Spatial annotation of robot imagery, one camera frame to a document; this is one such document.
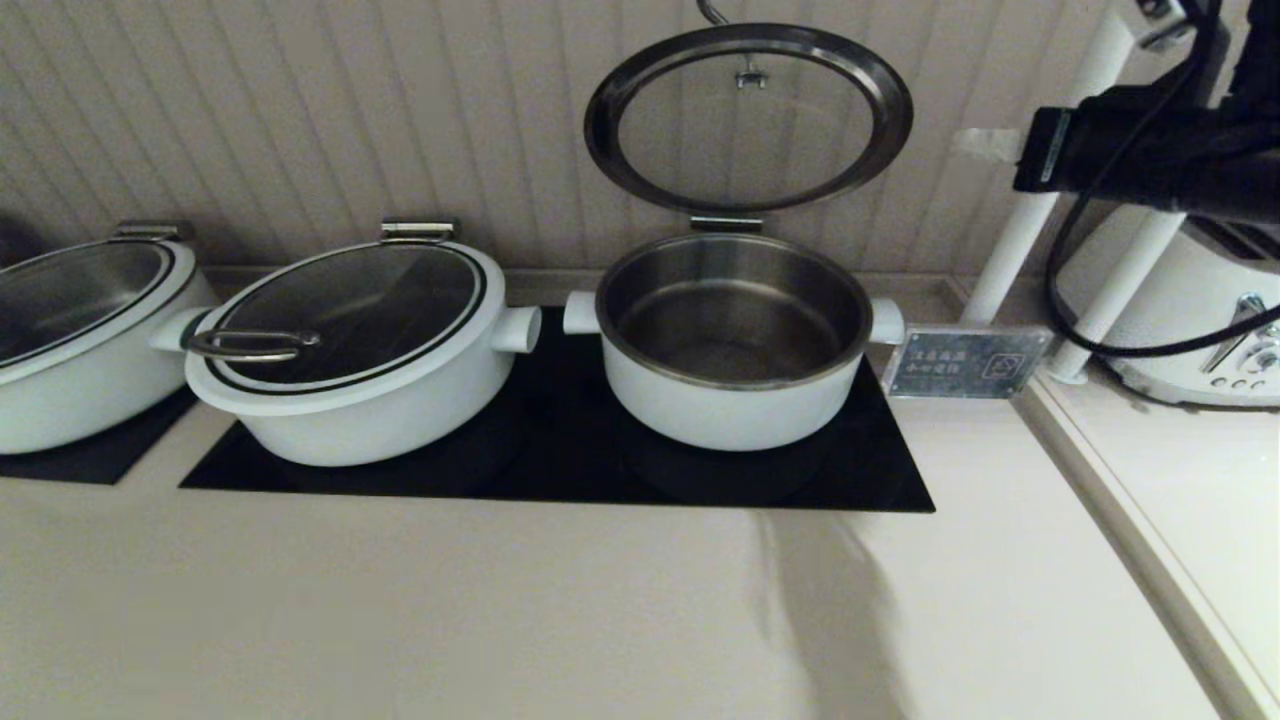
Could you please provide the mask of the small glass pot lid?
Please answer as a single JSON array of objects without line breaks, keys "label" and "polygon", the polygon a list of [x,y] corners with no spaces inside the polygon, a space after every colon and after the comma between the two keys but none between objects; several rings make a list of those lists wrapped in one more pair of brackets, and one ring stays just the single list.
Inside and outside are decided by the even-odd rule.
[{"label": "small glass pot lid", "polygon": [[676,211],[755,217],[870,183],[915,119],[879,54],[808,26],[721,22],[621,61],[584,113],[613,183]]}]

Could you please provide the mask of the small white pot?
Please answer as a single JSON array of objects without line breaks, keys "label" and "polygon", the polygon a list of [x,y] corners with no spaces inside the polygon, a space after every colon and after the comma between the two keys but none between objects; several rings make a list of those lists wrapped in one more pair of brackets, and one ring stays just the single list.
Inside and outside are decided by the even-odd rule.
[{"label": "small white pot", "polygon": [[891,299],[800,245],[705,232],[648,243],[564,302],[566,334],[600,338],[621,406],[698,448],[753,452],[815,434],[869,345],[900,345]]}]

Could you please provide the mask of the large white pot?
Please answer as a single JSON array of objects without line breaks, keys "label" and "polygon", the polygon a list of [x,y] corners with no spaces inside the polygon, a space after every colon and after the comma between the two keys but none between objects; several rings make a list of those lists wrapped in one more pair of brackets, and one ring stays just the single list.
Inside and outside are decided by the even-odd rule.
[{"label": "large white pot", "polygon": [[[175,328],[195,334],[201,319],[178,320]],[[515,359],[536,347],[541,325],[539,307],[508,307],[490,340],[509,350],[509,359],[471,348],[408,386],[349,406],[291,416],[230,414],[269,452],[292,462],[340,468],[387,460],[443,438],[489,406],[507,383]],[[152,343],[160,348],[178,345],[186,355],[189,340],[155,336]]]},{"label": "large white pot", "polygon": [[49,369],[0,383],[0,455],[56,448],[110,429],[186,387],[186,355],[156,347],[177,341],[218,296],[202,270],[168,304],[110,340]]}]

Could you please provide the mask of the white round pole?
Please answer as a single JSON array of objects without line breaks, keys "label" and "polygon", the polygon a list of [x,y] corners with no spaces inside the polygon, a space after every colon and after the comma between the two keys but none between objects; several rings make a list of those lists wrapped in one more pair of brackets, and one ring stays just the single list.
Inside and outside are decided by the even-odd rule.
[{"label": "white round pole", "polygon": [[[1121,5],[1123,0],[1105,0],[1100,28],[1092,35],[1076,65],[1066,97],[1056,102],[1059,106],[1075,106],[1080,100],[1115,85],[1137,44],[1128,22],[1123,19]],[[995,320],[1059,197],[1059,193],[1016,195],[1012,211],[959,318],[963,325],[988,325]]]},{"label": "white round pole", "polygon": [[1106,266],[1101,263],[1079,263],[1083,272],[1089,270],[1101,279],[1089,302],[1069,327],[1080,338],[1069,340],[1065,332],[1061,333],[1062,343],[1044,366],[1050,378],[1065,384],[1083,384],[1088,380],[1085,365],[1096,351],[1085,345],[1105,342],[1185,219],[1184,211],[1121,205],[1082,243],[1079,251],[1084,254],[1100,252],[1105,240],[1117,251]]}]

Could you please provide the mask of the white toaster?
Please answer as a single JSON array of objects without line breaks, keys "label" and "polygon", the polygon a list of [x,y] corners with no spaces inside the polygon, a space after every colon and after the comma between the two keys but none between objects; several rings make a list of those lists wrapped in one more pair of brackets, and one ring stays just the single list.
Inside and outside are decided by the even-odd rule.
[{"label": "white toaster", "polygon": [[[1057,279],[1065,314],[1100,292],[1148,211],[1124,206],[1064,263]],[[1105,343],[1167,345],[1221,331],[1280,305],[1280,225],[1188,217],[1121,311]],[[1280,411],[1280,320],[1190,354],[1106,359],[1130,391],[1162,404]]]}]

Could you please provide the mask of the grey acrylic sign plaque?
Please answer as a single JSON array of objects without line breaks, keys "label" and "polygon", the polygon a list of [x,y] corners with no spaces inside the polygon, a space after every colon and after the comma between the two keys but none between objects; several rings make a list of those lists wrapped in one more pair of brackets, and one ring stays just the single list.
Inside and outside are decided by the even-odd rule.
[{"label": "grey acrylic sign plaque", "polygon": [[908,324],[881,387],[896,398],[1012,398],[1052,341],[1042,325]]}]

